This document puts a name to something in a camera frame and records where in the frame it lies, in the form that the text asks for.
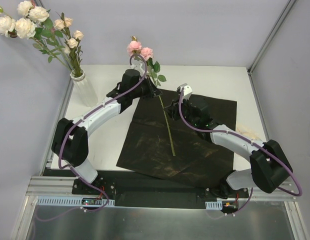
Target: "vase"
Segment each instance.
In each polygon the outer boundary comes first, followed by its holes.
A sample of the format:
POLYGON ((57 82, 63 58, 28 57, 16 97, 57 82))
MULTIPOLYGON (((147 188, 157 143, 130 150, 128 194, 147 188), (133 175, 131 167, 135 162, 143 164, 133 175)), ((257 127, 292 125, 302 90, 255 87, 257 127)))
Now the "vase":
POLYGON ((90 79, 86 76, 84 71, 82 71, 82 73, 82 76, 74 77, 74 73, 72 72, 70 77, 83 104, 87 107, 94 107, 98 103, 99 99, 90 79))

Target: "gray wall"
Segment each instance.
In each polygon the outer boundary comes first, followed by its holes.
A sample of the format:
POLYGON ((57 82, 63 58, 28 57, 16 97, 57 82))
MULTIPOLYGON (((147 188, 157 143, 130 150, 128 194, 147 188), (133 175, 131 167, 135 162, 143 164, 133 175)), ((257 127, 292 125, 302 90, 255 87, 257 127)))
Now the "gray wall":
POLYGON ((84 64, 126 64, 136 35, 163 65, 246 66, 287 0, 43 0, 85 34, 84 64))
MULTIPOLYGON (((17 18, 19 2, 0 4, 17 18)), ((31 40, 0 36, 0 240, 10 238, 30 178, 39 173, 68 80, 31 40)))
POLYGON ((271 138, 281 144, 304 194, 310 234, 310 0, 299 0, 253 72, 271 138))

